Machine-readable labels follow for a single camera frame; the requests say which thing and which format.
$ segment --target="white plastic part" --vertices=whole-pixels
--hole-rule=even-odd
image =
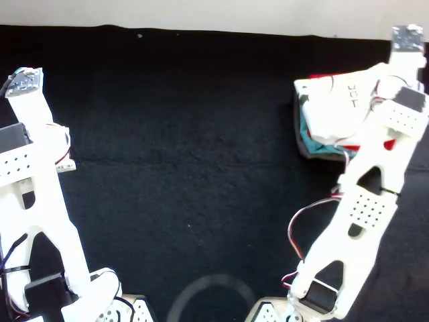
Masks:
[[[37,89],[21,95],[7,92],[6,97],[17,119],[25,124],[29,138],[43,146],[44,153],[52,162],[58,162],[57,172],[76,170],[68,151],[71,145],[69,129],[55,124],[43,94],[43,71],[41,68],[19,68],[19,74],[38,79]]]
[[[396,57],[406,57],[410,53],[395,54]],[[414,84],[415,89],[421,89],[418,82],[412,82],[407,67],[415,79],[417,66],[422,64],[414,64],[413,56],[411,59],[409,65],[405,63],[408,60],[395,60],[393,67],[399,71],[406,70],[405,74],[399,73],[400,78]],[[398,68],[400,64],[405,64],[405,68]],[[396,200],[404,185],[406,168],[427,125],[425,108],[422,112],[414,111],[390,100],[374,106],[368,114],[360,130],[361,147],[338,180],[342,200],[328,227],[298,265],[298,275],[288,296],[289,302],[307,320],[343,319],[349,312],[375,263],[381,237],[397,209]],[[395,139],[392,150],[384,148],[386,136]],[[358,180],[373,167],[381,171],[383,190],[380,195],[357,185]],[[353,226],[361,228],[358,235],[349,234]],[[317,273],[337,260],[343,263],[344,270],[334,309],[321,314],[303,305],[300,299],[307,295]]]
[[[119,280],[113,271],[100,274],[76,302],[62,308],[64,322],[96,321],[112,303],[118,287]]]
[[[41,68],[36,71],[43,76]],[[33,143],[0,154],[0,236],[3,255],[15,240],[24,233],[28,234],[5,267],[28,265],[34,237],[43,232],[60,252],[69,289],[82,295],[90,282],[89,271],[78,232],[68,218],[51,150],[46,144],[44,129],[47,123],[52,123],[52,114],[41,87],[10,97],[9,102],[18,121],[29,130]],[[22,194],[28,190],[34,191],[36,200],[32,207],[25,209]],[[30,282],[28,271],[8,273],[6,279],[11,300],[22,311],[27,311],[24,287]]]
[[[302,111],[311,138],[321,144],[358,146],[362,124],[370,109],[371,93],[382,80],[397,92],[404,84],[388,77],[390,69],[380,63],[367,70],[346,74],[295,80],[294,86],[303,100]],[[384,140],[390,140],[386,134]]]
[[[134,322],[154,322],[145,299],[136,299],[131,303],[135,310]],[[112,304],[100,314],[96,322],[118,322],[131,321],[131,308],[120,301],[113,301]]]
[[[253,322],[280,322],[280,318],[278,317],[275,309],[271,303],[263,303],[261,304],[256,316],[253,319]]]
[[[44,322],[43,317],[35,317],[34,319],[26,320],[25,322]]]

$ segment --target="white wire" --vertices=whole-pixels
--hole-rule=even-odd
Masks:
[[[296,220],[296,218],[298,218],[298,216],[305,210],[309,210],[315,206],[318,205],[323,205],[324,203],[329,203],[331,201],[337,201],[340,202],[341,198],[340,197],[330,197],[330,198],[325,198],[325,199],[321,199],[319,201],[315,201],[311,204],[309,204],[308,206],[302,207],[300,210],[298,210],[295,215],[292,216],[292,218],[289,221],[289,225],[288,225],[288,239],[290,244],[292,245],[293,249],[295,250],[296,254],[298,255],[298,257],[303,260],[304,256],[302,255],[301,250],[299,249],[298,245],[296,245],[296,242],[294,241],[294,238],[292,237],[292,226]]]

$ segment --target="black backdrop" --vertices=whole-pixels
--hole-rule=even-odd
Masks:
[[[380,41],[111,26],[3,26],[0,34],[0,75],[42,66],[54,118],[70,126],[78,170],[60,179],[90,269],[116,269],[124,291],[148,296],[160,322],[187,285],[210,274],[238,278],[255,298],[285,294],[279,278],[298,262],[288,221],[327,196],[342,169],[298,156],[292,81],[389,54]],[[429,317],[427,141],[347,321]],[[297,222],[304,249],[330,210]],[[47,249],[41,239],[34,276],[57,267]],[[182,321],[242,321],[247,310],[232,288],[212,287]]]

